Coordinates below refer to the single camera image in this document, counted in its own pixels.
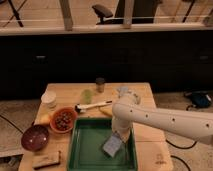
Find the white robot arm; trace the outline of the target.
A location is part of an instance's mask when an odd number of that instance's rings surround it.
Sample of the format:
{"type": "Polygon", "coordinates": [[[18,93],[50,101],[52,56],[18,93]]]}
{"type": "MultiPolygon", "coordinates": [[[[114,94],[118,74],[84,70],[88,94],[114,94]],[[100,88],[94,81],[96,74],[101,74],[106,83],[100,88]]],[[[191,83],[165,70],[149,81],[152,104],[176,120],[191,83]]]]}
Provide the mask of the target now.
{"type": "Polygon", "coordinates": [[[121,130],[132,122],[144,124],[213,146],[213,114],[207,112],[146,108],[124,95],[112,105],[114,125],[121,130]]]}

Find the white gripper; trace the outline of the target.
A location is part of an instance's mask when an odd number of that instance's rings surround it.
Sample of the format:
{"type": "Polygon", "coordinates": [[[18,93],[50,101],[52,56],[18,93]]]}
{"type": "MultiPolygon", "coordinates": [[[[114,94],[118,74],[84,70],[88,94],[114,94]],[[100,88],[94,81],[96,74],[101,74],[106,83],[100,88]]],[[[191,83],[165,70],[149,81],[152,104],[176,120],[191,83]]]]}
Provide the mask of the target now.
{"type": "Polygon", "coordinates": [[[123,142],[127,142],[130,137],[132,123],[130,121],[122,120],[117,117],[112,118],[112,131],[119,134],[123,142]]]}

